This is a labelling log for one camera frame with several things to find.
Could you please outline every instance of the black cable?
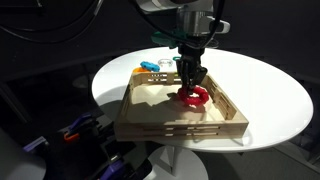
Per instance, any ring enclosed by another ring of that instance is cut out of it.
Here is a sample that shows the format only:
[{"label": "black cable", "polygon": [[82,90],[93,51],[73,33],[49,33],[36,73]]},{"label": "black cable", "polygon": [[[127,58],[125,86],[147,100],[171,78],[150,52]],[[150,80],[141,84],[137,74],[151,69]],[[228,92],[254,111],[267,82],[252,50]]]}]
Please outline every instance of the black cable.
[{"label": "black cable", "polygon": [[166,35],[169,38],[172,38],[173,40],[177,41],[177,42],[181,42],[184,44],[188,44],[189,46],[193,47],[193,48],[197,48],[199,47],[199,43],[196,41],[191,41],[191,40],[186,40],[183,39],[181,37],[177,37],[175,35],[173,35],[170,32],[167,32],[166,30],[160,28],[159,26],[155,25],[143,12],[143,10],[140,8],[139,4],[136,2],[136,0],[129,0],[129,2],[132,3],[132,5],[135,7],[135,9],[137,10],[137,12],[140,14],[140,16],[149,24],[151,25],[154,29],[156,29],[157,31],[161,32],[162,34]]},{"label": "black cable", "polygon": [[17,28],[17,27],[7,26],[7,25],[3,25],[3,24],[1,24],[0,26],[6,28],[8,30],[10,29],[10,30],[15,30],[15,31],[32,32],[32,33],[44,33],[44,32],[51,32],[51,31],[67,29],[70,26],[73,26],[74,24],[76,24],[79,21],[81,21],[82,18],[84,18],[89,13],[90,9],[94,7],[94,5],[96,4],[97,1],[98,0],[92,0],[92,2],[88,5],[86,10],[84,12],[82,12],[81,15],[78,16],[75,20],[73,20],[72,22],[68,23],[67,25],[61,25],[61,26],[58,26],[58,27],[46,28],[46,29]]},{"label": "black cable", "polygon": [[210,43],[210,41],[212,40],[214,35],[216,34],[216,30],[217,30],[217,28],[218,28],[218,26],[220,24],[220,20],[221,20],[221,17],[222,17],[224,4],[225,4],[225,0],[219,0],[218,9],[217,9],[217,13],[216,13],[216,18],[214,20],[212,29],[210,30],[210,33],[207,36],[206,40],[201,44],[201,48],[205,48]]},{"label": "black cable", "polygon": [[206,48],[218,48],[219,47],[219,41],[216,39],[212,39],[207,45]]},{"label": "black cable", "polygon": [[3,31],[9,33],[10,35],[14,36],[14,37],[17,37],[17,38],[20,38],[22,40],[25,40],[25,41],[28,41],[28,42],[32,42],[32,43],[37,43],[37,44],[58,44],[58,43],[66,43],[66,42],[69,42],[69,41],[72,41],[76,38],[78,38],[79,36],[81,36],[89,27],[90,25],[92,24],[92,22],[94,21],[96,16],[93,16],[90,21],[87,23],[87,25],[81,29],[77,34],[67,38],[67,39],[63,39],[63,40],[58,40],[58,41],[40,41],[40,40],[35,40],[35,39],[31,39],[31,38],[28,38],[28,37],[25,37],[25,36],[22,36],[22,35],[19,35],[15,32],[12,32],[2,26],[0,26],[0,29],[2,29]]}]

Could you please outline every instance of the wooden tray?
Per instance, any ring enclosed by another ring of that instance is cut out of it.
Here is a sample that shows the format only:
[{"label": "wooden tray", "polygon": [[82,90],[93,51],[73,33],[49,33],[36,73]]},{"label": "wooden tray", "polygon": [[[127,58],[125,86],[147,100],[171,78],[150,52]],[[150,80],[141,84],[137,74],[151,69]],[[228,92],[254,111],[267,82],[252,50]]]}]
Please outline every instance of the wooden tray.
[{"label": "wooden tray", "polygon": [[125,92],[115,135],[119,141],[240,138],[248,121],[218,84],[207,75],[201,86],[209,101],[186,106],[176,92],[175,73],[133,73]]}]

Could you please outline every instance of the red toy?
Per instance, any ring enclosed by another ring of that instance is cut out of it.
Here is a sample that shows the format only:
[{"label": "red toy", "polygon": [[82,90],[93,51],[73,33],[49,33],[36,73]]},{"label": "red toy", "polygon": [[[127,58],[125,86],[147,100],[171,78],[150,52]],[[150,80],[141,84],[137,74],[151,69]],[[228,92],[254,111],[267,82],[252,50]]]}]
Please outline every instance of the red toy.
[{"label": "red toy", "polygon": [[178,90],[178,95],[179,95],[180,99],[186,105],[200,106],[200,105],[205,104],[209,100],[208,92],[199,86],[196,86],[193,89],[193,93],[197,94],[198,97],[189,96],[187,94],[186,87],[182,87]]}]

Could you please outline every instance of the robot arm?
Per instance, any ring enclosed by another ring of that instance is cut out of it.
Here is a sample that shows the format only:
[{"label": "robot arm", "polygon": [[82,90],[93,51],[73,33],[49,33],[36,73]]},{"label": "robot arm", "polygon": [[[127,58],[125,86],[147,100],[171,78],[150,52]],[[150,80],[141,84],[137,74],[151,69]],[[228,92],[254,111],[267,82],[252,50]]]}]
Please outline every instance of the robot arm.
[{"label": "robot arm", "polygon": [[207,73],[201,66],[200,57],[206,46],[216,34],[218,28],[223,27],[220,33],[227,33],[230,24],[220,22],[224,0],[219,0],[216,18],[213,18],[214,0],[136,0],[139,7],[148,12],[177,9],[177,29],[173,34],[163,33],[162,42],[172,42],[178,47],[181,58],[176,61],[177,72],[182,81],[182,87],[187,94],[193,94],[193,89],[199,85]]}]

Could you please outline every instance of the white table surface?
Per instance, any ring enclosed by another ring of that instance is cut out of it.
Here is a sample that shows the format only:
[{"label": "white table surface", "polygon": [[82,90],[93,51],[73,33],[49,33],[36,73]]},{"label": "white table surface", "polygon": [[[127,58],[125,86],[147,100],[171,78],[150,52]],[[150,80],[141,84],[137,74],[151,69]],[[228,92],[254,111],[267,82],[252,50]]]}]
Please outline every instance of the white table surface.
[{"label": "white table surface", "polygon": [[[152,48],[118,57],[103,66],[94,77],[95,101],[111,119],[116,118],[132,70],[140,62],[156,63],[179,56],[177,49]],[[206,49],[202,66],[246,116],[249,126],[241,139],[161,141],[206,152],[245,152],[268,148],[299,134],[310,122],[313,104],[309,94],[292,77],[257,59]],[[160,71],[176,71],[171,68]]]}]

